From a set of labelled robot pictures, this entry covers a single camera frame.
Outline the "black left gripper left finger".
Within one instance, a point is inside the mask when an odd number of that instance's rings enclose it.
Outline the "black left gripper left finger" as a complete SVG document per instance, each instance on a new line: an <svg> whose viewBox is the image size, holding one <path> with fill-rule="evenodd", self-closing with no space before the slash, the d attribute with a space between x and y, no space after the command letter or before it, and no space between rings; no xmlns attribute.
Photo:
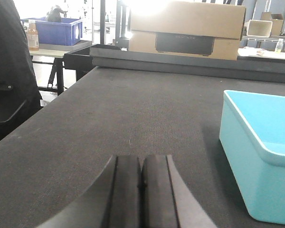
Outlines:
<svg viewBox="0 0 285 228"><path fill-rule="evenodd" d="M94 183L41 228L139 228L138 157L112 156Z"/></svg>

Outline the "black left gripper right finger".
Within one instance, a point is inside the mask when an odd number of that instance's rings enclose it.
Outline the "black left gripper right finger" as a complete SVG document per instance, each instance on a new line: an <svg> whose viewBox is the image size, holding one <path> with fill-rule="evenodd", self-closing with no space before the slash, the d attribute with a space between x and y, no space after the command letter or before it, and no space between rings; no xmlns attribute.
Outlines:
<svg viewBox="0 0 285 228"><path fill-rule="evenodd" d="M171 155L149 155L142 168L144 228L215 228Z"/></svg>

